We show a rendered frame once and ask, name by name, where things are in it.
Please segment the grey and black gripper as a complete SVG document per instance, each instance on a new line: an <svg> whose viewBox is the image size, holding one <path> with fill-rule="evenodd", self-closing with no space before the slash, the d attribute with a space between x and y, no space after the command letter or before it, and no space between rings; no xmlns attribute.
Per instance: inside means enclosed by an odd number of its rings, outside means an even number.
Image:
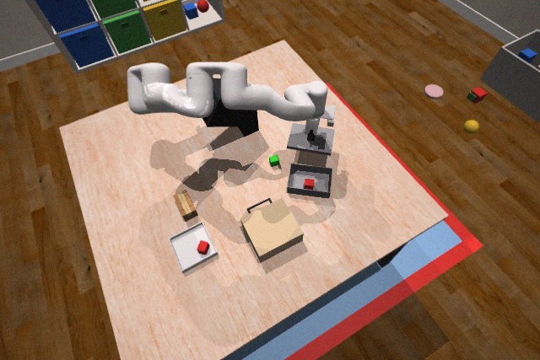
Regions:
<svg viewBox="0 0 540 360"><path fill-rule="evenodd" d="M315 136L317 133L317 129L319 126L320 117L318 118L310 118L309 120L306 120L305 123L305 135L308 134L307 140L315 141Z"/></svg>

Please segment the brown cardboard box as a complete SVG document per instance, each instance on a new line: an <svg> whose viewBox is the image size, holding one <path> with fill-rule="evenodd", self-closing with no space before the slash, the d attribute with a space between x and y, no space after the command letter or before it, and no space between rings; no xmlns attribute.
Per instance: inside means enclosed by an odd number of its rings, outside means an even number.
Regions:
<svg viewBox="0 0 540 360"><path fill-rule="evenodd" d="M197 211L193 206L192 201L186 190L173 195L173 197L175 198L175 202L185 221L188 221L198 216Z"/></svg>

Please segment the red block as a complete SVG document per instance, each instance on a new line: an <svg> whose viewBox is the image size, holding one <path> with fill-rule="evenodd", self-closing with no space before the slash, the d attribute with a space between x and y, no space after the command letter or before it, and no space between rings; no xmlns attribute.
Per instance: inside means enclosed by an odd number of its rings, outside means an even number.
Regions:
<svg viewBox="0 0 540 360"><path fill-rule="evenodd" d="M208 242L200 240L200 243L197 247L198 253L206 255L208 253L209 246L210 245Z"/></svg>
<svg viewBox="0 0 540 360"><path fill-rule="evenodd" d="M314 180L305 179L304 189L313 190L313 187L314 187Z"/></svg>

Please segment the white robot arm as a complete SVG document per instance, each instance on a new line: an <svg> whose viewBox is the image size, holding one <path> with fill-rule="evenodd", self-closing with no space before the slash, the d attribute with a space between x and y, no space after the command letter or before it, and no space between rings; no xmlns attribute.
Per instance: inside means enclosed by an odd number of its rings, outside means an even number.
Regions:
<svg viewBox="0 0 540 360"><path fill-rule="evenodd" d="M246 66L235 62L189 64L186 89L171 83L170 69L164 64L130 67L127 71L130 110L138 115L177 113L193 118L208 117L213 111L214 74L220 75L221 100L227 109L265 110L286 121L320 117L327 119L327 126L334 125L337 106L326 106L328 89L322 81L289 86L283 98L267 85L247 83Z"/></svg>

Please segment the green block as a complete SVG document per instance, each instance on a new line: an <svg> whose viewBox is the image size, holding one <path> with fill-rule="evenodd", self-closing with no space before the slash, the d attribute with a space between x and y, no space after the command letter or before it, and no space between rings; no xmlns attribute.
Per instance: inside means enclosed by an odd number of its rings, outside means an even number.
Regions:
<svg viewBox="0 0 540 360"><path fill-rule="evenodd" d="M269 157L269 162L271 164L271 167L279 165L278 155L274 155L274 156Z"/></svg>

